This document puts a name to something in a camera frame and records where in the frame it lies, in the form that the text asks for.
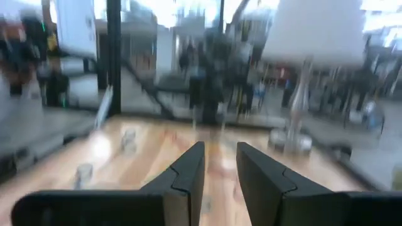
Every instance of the black pole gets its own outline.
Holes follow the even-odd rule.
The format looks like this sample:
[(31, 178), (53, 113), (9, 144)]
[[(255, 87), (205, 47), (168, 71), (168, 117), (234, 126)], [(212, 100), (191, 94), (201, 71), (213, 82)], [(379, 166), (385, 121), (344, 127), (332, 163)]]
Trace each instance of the black pole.
[(224, 9), (225, 9), (225, 0), (220, 0), (219, 26), (218, 26), (220, 34), (224, 32)]
[(113, 86), (109, 117), (121, 113), (121, 2), (107, 0), (107, 37), (109, 47), (108, 84)]

